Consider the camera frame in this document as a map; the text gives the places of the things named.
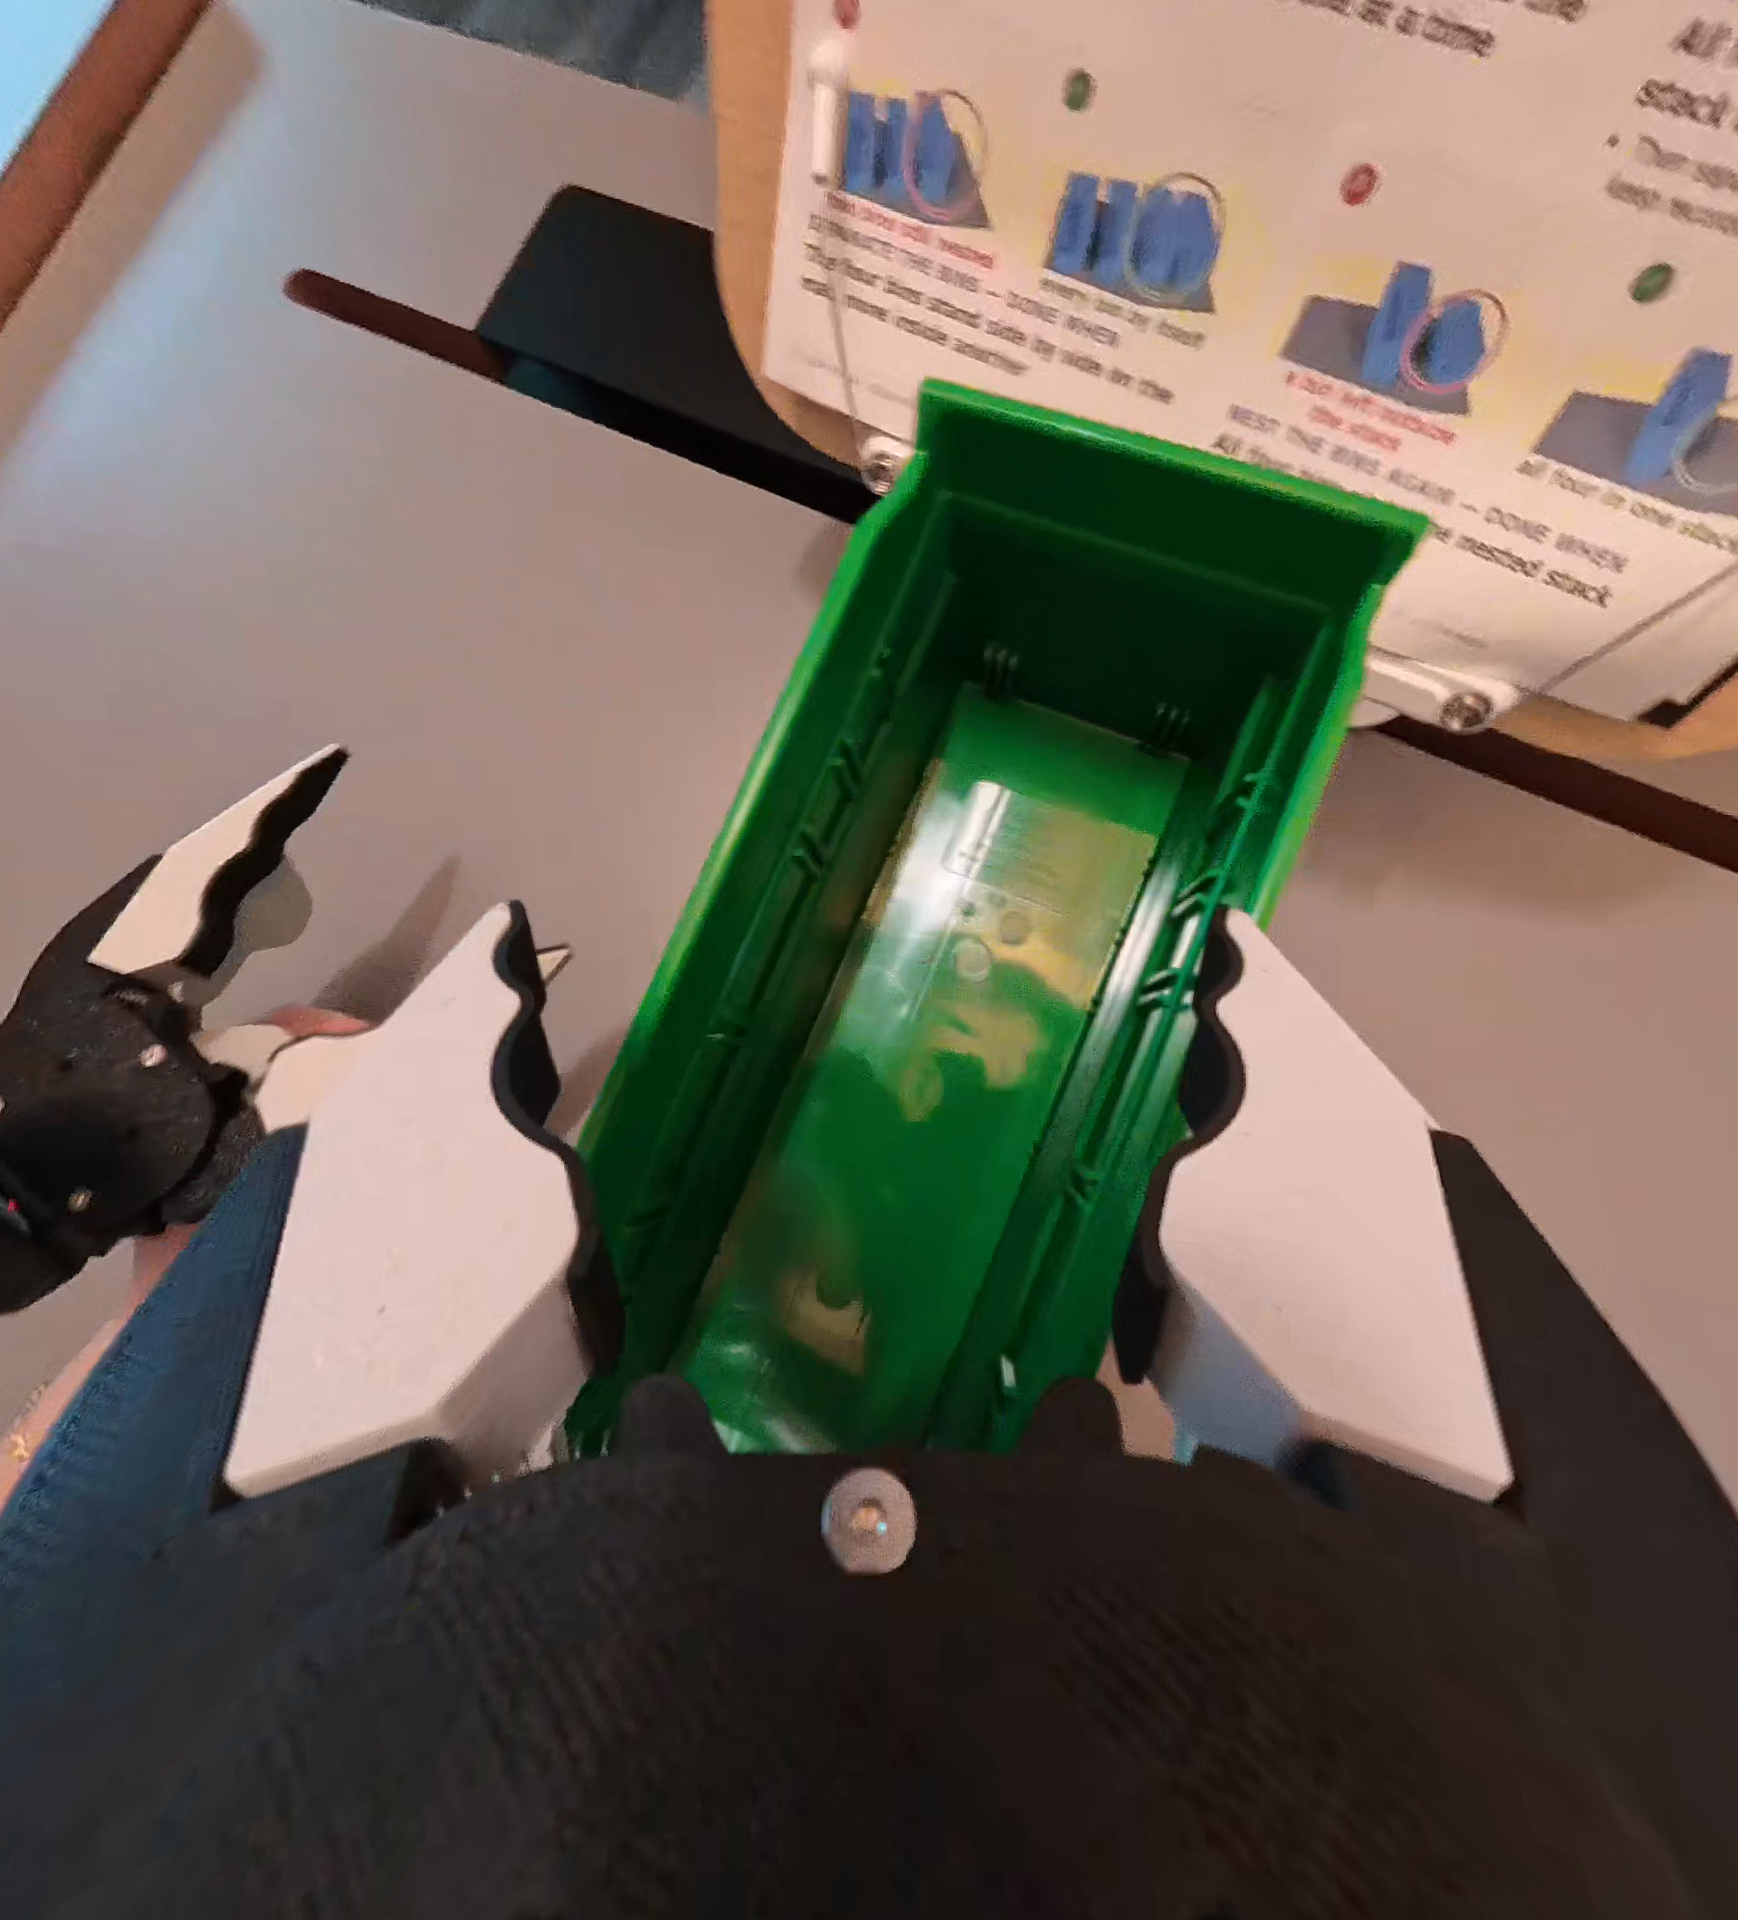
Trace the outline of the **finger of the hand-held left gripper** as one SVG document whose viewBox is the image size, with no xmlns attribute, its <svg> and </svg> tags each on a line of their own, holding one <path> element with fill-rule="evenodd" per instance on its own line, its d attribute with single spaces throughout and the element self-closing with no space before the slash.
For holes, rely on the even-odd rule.
<svg viewBox="0 0 1738 1920">
<path fill-rule="evenodd" d="M 327 803 L 350 751 L 328 745 L 170 841 L 150 863 L 91 961 L 124 979 L 231 979 L 286 946 L 309 914 L 288 841 Z"/>
<path fill-rule="evenodd" d="M 200 1032 L 200 1056 L 242 1075 L 258 1122 L 309 1119 L 365 1047 L 368 1021 L 330 1010 L 286 1010 Z"/>
</svg>

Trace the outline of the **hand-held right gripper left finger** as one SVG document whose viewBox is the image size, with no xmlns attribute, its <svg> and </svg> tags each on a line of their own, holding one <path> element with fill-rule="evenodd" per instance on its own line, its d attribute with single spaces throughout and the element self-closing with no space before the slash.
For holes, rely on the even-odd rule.
<svg viewBox="0 0 1738 1920">
<path fill-rule="evenodd" d="M 227 1488 L 258 1499 L 433 1441 L 505 1476 L 623 1353 L 587 1171 L 551 1129 L 544 1027 L 567 947 L 484 914 L 305 1122 Z"/>
</svg>

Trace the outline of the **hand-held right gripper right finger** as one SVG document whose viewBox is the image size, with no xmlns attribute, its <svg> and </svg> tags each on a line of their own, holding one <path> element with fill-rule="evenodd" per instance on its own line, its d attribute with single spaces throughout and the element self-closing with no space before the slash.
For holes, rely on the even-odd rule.
<svg viewBox="0 0 1738 1920">
<path fill-rule="evenodd" d="M 1194 975 L 1116 1300 L 1116 1365 L 1175 1449 L 1356 1453 L 1462 1499 L 1511 1484 L 1427 1109 L 1240 908 Z"/>
</svg>

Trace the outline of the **green plastic bin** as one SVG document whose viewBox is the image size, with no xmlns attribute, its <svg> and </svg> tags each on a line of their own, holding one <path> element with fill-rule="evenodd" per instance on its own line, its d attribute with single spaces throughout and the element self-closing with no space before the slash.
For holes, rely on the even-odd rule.
<svg viewBox="0 0 1738 1920">
<path fill-rule="evenodd" d="M 1427 516 L 949 381 L 857 522 L 582 1135 L 640 1378 L 734 1453 L 1008 1449 L 1096 1372 L 1197 975 L 1310 835 Z"/>
</svg>

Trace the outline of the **grey desk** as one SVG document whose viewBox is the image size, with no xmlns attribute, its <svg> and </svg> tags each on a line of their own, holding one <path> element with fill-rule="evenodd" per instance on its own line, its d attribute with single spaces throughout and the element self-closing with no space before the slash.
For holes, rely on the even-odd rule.
<svg viewBox="0 0 1738 1920">
<path fill-rule="evenodd" d="M 558 185 L 710 220 L 707 123 L 357 4 L 210 4 L 0 337 L 0 1012 L 64 918 L 308 751 L 314 918 L 224 1014 L 388 1010 L 498 900 L 617 1041 L 845 544 L 288 301 L 471 323 Z M 1738 877 L 1406 742 L 1272 927 L 1470 1135 L 1738 1499 Z"/>
</svg>

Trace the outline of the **white clipboard stand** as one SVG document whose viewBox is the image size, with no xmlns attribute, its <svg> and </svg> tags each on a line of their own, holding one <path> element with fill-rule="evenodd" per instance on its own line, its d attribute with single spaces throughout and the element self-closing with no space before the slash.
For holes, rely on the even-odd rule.
<svg viewBox="0 0 1738 1920">
<path fill-rule="evenodd" d="M 860 421 L 850 423 L 857 469 L 872 495 L 885 495 L 901 478 L 914 443 L 883 435 Z M 1489 730 L 1529 701 L 1531 694 L 1496 673 L 1436 666 L 1367 643 L 1363 687 L 1352 709 L 1353 730 L 1373 730 L 1410 718 L 1456 737 Z"/>
</svg>

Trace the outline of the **instruction sheet on wooden board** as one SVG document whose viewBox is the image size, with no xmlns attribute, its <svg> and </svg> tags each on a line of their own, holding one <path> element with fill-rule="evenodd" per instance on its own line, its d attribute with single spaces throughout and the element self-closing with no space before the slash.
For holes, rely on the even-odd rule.
<svg viewBox="0 0 1738 1920">
<path fill-rule="evenodd" d="M 770 412 L 817 451 L 857 469 L 847 414 L 765 377 L 765 296 L 791 94 L 791 2 L 707 2 L 706 71 L 715 132 L 715 274 L 737 356 Z M 1738 748 L 1738 669 L 1661 728 L 1595 716 L 1547 696 L 1495 702 L 1485 730 L 1589 761 L 1685 761 Z"/>
</svg>

